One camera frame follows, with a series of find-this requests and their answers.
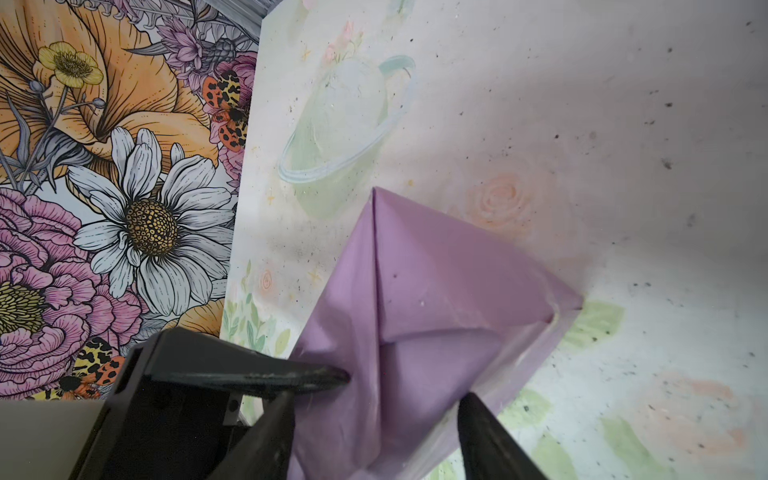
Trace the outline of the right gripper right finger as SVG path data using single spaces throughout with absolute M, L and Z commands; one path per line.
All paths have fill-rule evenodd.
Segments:
M 546 480 L 474 392 L 459 402 L 457 430 L 467 479 Z

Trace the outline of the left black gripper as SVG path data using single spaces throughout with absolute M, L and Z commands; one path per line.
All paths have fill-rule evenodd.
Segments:
M 170 329 L 135 348 L 73 467 L 73 479 L 204 479 L 248 430 L 243 395 L 332 390 L 351 375 Z

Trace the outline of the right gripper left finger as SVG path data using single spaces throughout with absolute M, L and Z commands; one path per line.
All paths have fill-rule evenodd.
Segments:
M 208 480 L 287 478 L 295 431 L 294 395 L 281 392 Z

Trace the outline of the pink wrapping paper sheet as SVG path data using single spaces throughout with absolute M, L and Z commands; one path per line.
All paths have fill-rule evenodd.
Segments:
M 297 400 L 289 477 L 426 477 L 459 446 L 459 400 L 501 412 L 582 304 L 512 244 L 375 188 L 291 354 L 350 380 Z

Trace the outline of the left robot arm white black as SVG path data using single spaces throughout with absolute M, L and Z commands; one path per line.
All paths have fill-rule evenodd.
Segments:
M 1 475 L 283 479 L 296 397 L 349 379 L 333 366 L 166 330 L 130 352 L 107 399 L 3 402 Z

